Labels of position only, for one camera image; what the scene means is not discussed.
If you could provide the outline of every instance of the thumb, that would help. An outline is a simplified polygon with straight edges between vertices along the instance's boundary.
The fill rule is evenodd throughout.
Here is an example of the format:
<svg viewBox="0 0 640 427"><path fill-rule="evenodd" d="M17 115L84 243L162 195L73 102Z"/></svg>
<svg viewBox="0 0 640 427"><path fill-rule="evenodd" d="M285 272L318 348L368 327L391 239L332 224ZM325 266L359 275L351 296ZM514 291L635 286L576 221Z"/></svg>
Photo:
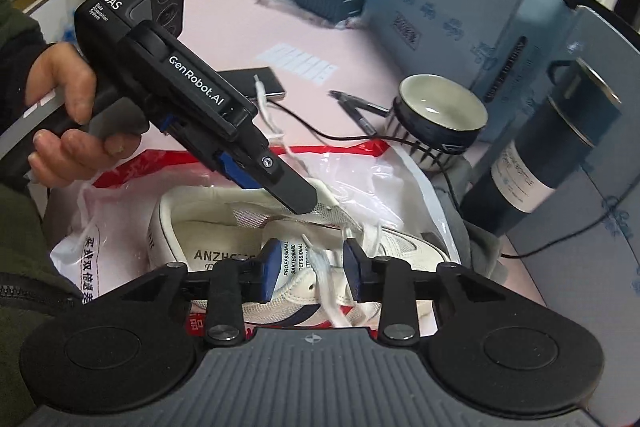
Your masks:
<svg viewBox="0 0 640 427"><path fill-rule="evenodd" d="M68 42L59 42L36 59L27 77L25 104L33 105L57 86L65 93L68 115L79 124L91 120L95 74Z"/></svg>

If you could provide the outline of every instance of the black phone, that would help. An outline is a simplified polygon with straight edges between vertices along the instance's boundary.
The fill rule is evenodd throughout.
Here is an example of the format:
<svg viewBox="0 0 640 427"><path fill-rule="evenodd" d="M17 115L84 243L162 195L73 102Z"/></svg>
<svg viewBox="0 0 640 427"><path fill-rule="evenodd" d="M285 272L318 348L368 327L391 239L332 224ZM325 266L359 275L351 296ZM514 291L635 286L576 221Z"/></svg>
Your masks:
<svg viewBox="0 0 640 427"><path fill-rule="evenodd" d="M219 71L218 74L249 100L255 101L255 75L258 75L269 100L282 100L287 92L271 68Z"/></svg>

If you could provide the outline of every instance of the finger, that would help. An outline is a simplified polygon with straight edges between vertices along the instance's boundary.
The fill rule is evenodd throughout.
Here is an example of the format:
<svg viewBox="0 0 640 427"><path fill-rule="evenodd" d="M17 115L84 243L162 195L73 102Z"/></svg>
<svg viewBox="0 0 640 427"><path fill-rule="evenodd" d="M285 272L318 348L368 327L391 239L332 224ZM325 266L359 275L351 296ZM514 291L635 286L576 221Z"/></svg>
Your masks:
<svg viewBox="0 0 640 427"><path fill-rule="evenodd" d="M124 160L136 151L141 139L141 136L131 134L115 134L105 140L104 148L113 158Z"/></svg>
<svg viewBox="0 0 640 427"><path fill-rule="evenodd" d="M63 188L69 185L71 182L64 180L59 176L53 174L51 169L47 167L38 153L33 152L28 158L29 165L31 166L31 172L39 183L49 188Z"/></svg>
<svg viewBox="0 0 640 427"><path fill-rule="evenodd" d="M95 98L95 74L68 42L44 51L33 63L27 79L26 105L37 102L56 86L65 89L69 116L79 124L91 119Z"/></svg>
<svg viewBox="0 0 640 427"><path fill-rule="evenodd" d="M33 144L38 156L58 178L71 182L94 177L95 169L87 168L71 158L62 147L60 138L52 132L38 131L33 137Z"/></svg>
<svg viewBox="0 0 640 427"><path fill-rule="evenodd" d="M105 150L102 140L79 129L66 131L60 141L71 158L94 171L110 169L117 161Z"/></svg>

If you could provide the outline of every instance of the dark green jacket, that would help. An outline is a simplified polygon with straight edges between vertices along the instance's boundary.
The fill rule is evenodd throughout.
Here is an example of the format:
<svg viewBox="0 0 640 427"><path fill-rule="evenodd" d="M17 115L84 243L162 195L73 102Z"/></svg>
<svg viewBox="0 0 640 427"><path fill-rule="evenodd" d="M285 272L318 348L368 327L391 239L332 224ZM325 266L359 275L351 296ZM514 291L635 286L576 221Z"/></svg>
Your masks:
<svg viewBox="0 0 640 427"><path fill-rule="evenodd" d="M25 110L26 77L45 48L38 23L0 0L0 133ZM0 184L0 427L18 425L34 408L18 368L22 341L57 312L60 296L78 295L49 258L27 191L9 184L17 188Z"/></svg>

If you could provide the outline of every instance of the black pen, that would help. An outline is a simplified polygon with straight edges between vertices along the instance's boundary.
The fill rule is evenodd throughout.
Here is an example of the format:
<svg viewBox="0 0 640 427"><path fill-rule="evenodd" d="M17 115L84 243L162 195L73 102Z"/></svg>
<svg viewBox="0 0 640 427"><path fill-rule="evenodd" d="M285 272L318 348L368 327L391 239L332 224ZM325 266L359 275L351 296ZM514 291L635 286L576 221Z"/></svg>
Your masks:
<svg viewBox="0 0 640 427"><path fill-rule="evenodd" d="M344 98L339 98L338 103L340 107L343 108L345 113L348 115L351 120L353 120L358 127L360 127L367 136L375 136L378 134L378 131L375 130L366 118L351 104L350 100L345 100Z"/></svg>
<svg viewBox="0 0 640 427"><path fill-rule="evenodd" d="M382 107L381 105L378 105L376 103L367 102L367 100L364 100L359 96L353 96L352 94L348 94L345 92L331 89L329 91L329 96L334 97L336 100L348 100L349 102L351 102L351 105L353 107L364 109L365 111L372 112L373 114L383 116L385 118L389 113L389 110L386 107Z"/></svg>

